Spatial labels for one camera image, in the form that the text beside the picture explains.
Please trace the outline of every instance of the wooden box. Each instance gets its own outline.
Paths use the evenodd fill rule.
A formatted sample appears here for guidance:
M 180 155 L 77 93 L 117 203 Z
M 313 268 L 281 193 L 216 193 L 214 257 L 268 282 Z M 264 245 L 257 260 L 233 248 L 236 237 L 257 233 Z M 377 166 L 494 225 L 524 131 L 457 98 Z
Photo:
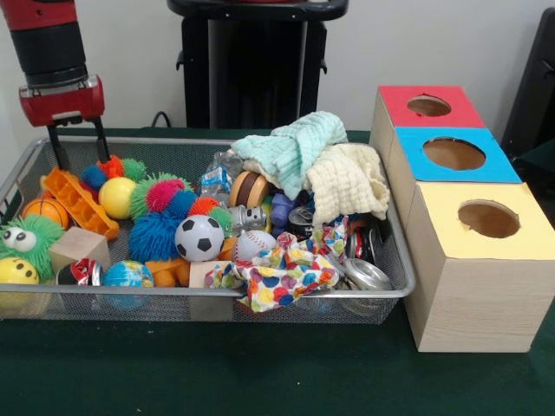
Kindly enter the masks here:
M 375 99 L 369 144 L 389 169 L 396 127 L 485 127 L 462 88 L 380 86 Z
M 405 229 L 416 181 L 522 182 L 486 128 L 398 127 L 395 133 L 388 179 Z
M 49 248 L 52 268 L 57 273 L 60 269 L 78 262 L 83 258 L 96 260 L 107 271 L 110 268 L 110 252 L 106 237 L 83 228 L 71 227 Z
M 405 304 L 421 352 L 526 352 L 555 295 L 555 231 L 527 185 L 418 183 Z

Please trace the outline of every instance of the fuzzy ball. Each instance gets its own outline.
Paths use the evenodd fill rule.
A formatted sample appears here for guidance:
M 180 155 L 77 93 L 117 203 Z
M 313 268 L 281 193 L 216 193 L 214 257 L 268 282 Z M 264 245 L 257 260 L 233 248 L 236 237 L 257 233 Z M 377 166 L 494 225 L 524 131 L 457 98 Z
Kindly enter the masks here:
M 176 193 L 183 191 L 185 184 L 180 179 L 163 180 L 147 192 L 147 208 L 152 212 L 165 211 Z
M 104 171 L 96 166 L 92 165 L 87 167 L 82 173 L 80 179 L 87 184 L 88 187 L 99 191 L 102 186 L 108 181 L 108 176 Z
M 115 155 L 110 156 L 110 160 L 106 163 L 96 162 L 96 165 L 108 176 L 108 179 L 121 178 L 124 173 L 121 159 Z
M 218 201 L 216 199 L 210 197 L 200 197 L 191 207 L 189 217 L 192 215 L 208 215 L 212 208 L 217 206 Z
M 219 226 L 224 230 L 225 238 L 229 238 L 232 235 L 233 217 L 228 210 L 216 206 L 212 208 L 208 216 L 218 221 Z
M 49 248 L 63 234 L 54 221 L 36 214 L 17 218 L 0 229 L 0 258 L 19 257 L 36 269 L 41 283 L 54 277 Z
M 183 184 L 185 184 L 185 190 L 190 191 L 191 184 L 184 180 L 183 178 L 178 178 L 171 173 L 158 173 L 157 175 L 147 176 L 146 179 L 143 179 L 139 184 L 135 187 L 133 194 L 131 195 L 131 218 L 135 220 L 136 218 L 140 217 L 141 215 L 145 215 L 148 213 L 148 206 L 147 206 L 147 193 L 148 190 L 157 183 L 163 180 L 169 179 L 180 179 Z
M 167 212 L 150 212 L 138 217 L 129 235 L 131 258 L 137 262 L 167 262 L 179 256 L 175 231 L 181 220 Z
M 126 178 L 135 182 L 141 182 L 147 176 L 147 167 L 144 163 L 135 159 L 122 159 L 123 171 Z
M 167 206 L 167 211 L 175 218 L 185 219 L 196 200 L 197 194 L 193 191 L 178 192 Z

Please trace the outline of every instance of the wire mesh basket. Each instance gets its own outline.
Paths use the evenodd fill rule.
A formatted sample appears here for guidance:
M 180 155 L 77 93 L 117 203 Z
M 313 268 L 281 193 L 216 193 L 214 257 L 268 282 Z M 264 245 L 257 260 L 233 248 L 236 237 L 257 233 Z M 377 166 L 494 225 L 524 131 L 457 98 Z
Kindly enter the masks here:
M 230 140 L 123 139 L 109 140 L 110 151 L 122 158 L 143 160 L 149 172 L 171 172 L 196 179 L 225 151 Z M 62 140 L 71 171 L 79 174 L 96 162 L 95 139 Z M 39 178 L 56 165 L 48 140 L 27 148 L 0 189 L 2 221 L 19 215 L 40 193 Z M 131 221 L 120 223 L 120 235 L 109 243 L 113 263 L 129 259 Z M 166 322 L 309 322 L 380 324 L 400 298 L 415 286 L 415 274 L 393 202 L 381 224 L 375 263 L 391 279 L 390 291 L 320 290 L 291 306 L 254 314 L 241 303 L 239 290 L 119 288 L 57 285 L 0 285 L 0 319 L 166 321 Z

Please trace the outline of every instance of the yellow smiley ball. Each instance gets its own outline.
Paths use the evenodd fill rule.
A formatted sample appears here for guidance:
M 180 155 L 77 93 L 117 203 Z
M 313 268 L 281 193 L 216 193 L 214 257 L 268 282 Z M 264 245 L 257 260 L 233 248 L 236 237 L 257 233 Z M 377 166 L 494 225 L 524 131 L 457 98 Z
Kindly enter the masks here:
M 131 217 L 131 193 L 137 186 L 131 179 L 112 178 L 98 194 L 98 202 L 112 219 Z
M 38 284 L 38 273 L 31 263 L 17 257 L 6 257 L 0 260 L 0 283 Z M 32 296 L 32 294 L 17 292 L 0 293 L 0 308 L 21 308 L 30 301 Z

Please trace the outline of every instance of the purple toy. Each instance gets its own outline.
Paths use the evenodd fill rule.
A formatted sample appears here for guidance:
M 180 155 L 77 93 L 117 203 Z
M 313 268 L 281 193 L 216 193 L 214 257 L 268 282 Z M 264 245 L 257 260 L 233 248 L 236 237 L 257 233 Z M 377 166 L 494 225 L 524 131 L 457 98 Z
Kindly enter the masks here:
M 289 213 L 296 206 L 295 201 L 291 201 L 282 193 L 277 194 L 271 201 L 270 220 L 274 227 L 284 229 L 287 226 Z

